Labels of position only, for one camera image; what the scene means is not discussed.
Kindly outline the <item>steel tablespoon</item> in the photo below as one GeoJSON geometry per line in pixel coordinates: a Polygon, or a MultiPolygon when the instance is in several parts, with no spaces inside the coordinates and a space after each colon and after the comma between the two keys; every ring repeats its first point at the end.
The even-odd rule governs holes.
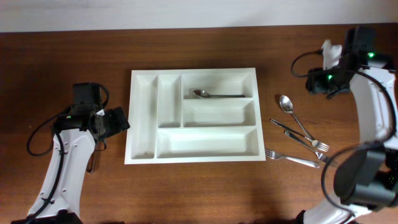
{"type": "Polygon", "coordinates": [[[294,120],[296,120],[296,122],[298,123],[298,125],[300,126],[300,128],[302,129],[302,131],[304,132],[305,136],[310,138],[311,140],[315,140],[315,138],[307,131],[307,129],[305,128],[305,126],[302,124],[302,122],[298,119],[298,117],[294,114],[293,111],[293,104],[290,100],[290,98],[288,96],[285,95],[281,95],[279,98],[279,104],[281,109],[288,113],[291,114],[292,117],[294,118],[294,120]]]}

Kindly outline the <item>dark-handled steel fork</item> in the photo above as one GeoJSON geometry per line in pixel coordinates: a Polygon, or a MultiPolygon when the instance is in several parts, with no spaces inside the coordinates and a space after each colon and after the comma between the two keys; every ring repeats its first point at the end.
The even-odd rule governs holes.
{"type": "Polygon", "coordinates": [[[315,147],[315,148],[317,148],[317,149],[319,149],[321,151],[327,152],[330,149],[329,145],[324,144],[323,142],[320,142],[320,141],[318,141],[318,140],[316,140],[314,138],[309,138],[309,137],[307,137],[307,136],[305,136],[305,135],[303,135],[303,134],[301,134],[301,133],[299,133],[299,132],[297,132],[297,131],[289,128],[289,127],[287,127],[286,125],[278,122],[275,119],[270,119],[270,122],[274,123],[275,125],[277,125],[277,126],[279,126],[281,128],[284,128],[284,129],[286,129],[286,130],[288,130],[288,131],[290,131],[292,133],[298,134],[299,136],[301,136],[301,137],[305,138],[306,140],[308,140],[313,147],[315,147]]]}

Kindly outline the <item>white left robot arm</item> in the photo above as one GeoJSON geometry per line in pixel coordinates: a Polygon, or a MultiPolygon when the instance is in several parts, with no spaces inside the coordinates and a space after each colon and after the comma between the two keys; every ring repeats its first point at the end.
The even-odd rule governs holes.
{"type": "Polygon", "coordinates": [[[52,126],[52,156],[40,193],[27,223],[66,211],[80,216],[86,167],[97,144],[130,128],[121,107],[84,113],[60,113],[52,126]]]}

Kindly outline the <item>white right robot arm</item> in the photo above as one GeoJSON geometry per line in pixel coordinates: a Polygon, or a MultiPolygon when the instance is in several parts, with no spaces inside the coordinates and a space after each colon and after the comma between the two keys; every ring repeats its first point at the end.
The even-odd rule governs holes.
{"type": "Polygon", "coordinates": [[[365,68],[349,82],[359,121],[360,144],[335,171],[332,194],[301,211],[296,223],[351,223],[361,215],[397,206],[397,104],[395,76],[365,68]]]}

